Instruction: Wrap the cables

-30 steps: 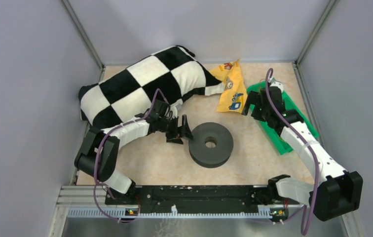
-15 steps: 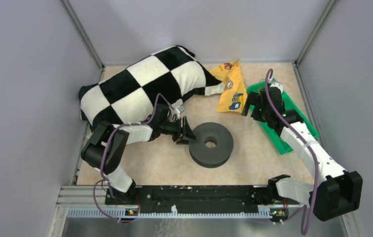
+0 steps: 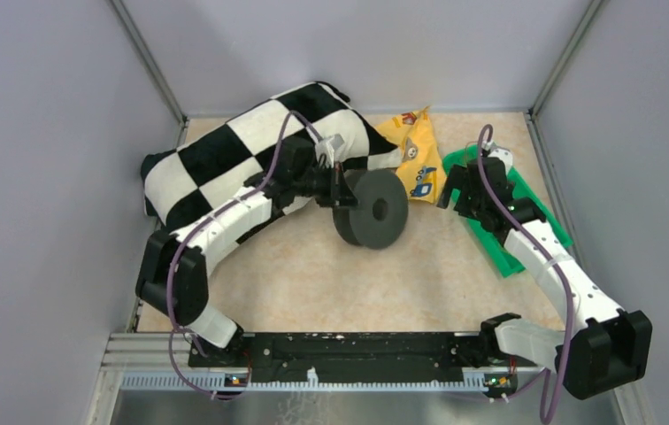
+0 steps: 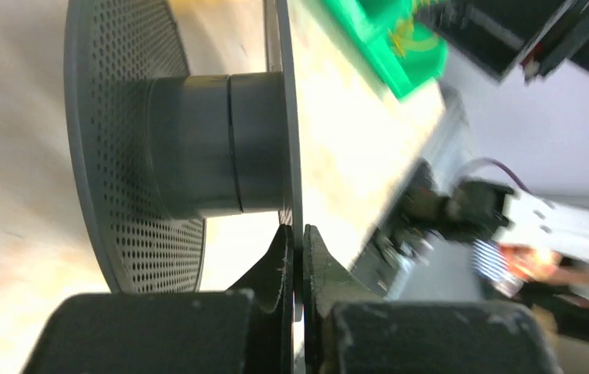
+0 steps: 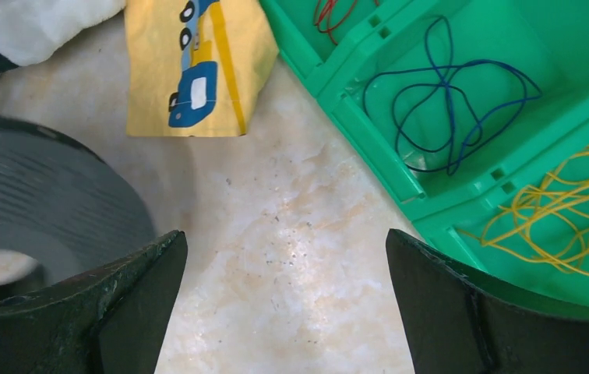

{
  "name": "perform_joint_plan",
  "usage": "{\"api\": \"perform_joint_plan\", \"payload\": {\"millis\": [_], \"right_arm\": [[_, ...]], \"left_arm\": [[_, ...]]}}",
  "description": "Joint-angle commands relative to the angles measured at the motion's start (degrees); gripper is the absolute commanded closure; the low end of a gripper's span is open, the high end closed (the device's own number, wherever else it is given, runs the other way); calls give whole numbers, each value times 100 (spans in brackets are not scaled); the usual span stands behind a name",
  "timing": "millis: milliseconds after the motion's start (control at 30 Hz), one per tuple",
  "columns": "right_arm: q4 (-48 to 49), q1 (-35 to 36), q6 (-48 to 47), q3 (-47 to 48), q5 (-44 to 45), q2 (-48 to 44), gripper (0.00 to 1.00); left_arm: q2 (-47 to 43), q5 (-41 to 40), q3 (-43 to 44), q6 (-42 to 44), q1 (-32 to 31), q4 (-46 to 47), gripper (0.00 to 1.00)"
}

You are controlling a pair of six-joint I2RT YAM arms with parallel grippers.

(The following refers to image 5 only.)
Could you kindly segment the grey plastic cable spool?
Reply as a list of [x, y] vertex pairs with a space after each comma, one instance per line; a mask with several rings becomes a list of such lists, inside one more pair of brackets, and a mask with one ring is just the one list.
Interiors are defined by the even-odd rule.
[[0, 249], [38, 263], [0, 284], [0, 301], [125, 257], [156, 235], [135, 189], [93, 151], [0, 117]]

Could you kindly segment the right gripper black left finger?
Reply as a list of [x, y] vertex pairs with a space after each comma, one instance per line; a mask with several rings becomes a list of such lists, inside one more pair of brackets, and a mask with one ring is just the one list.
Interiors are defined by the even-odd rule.
[[171, 231], [48, 287], [0, 285], [0, 373], [152, 373], [188, 256]]

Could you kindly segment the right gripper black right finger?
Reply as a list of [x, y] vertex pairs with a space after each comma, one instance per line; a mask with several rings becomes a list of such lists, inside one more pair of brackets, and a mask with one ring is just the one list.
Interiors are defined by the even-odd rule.
[[398, 229], [386, 255], [417, 373], [589, 373], [589, 307], [500, 280]]

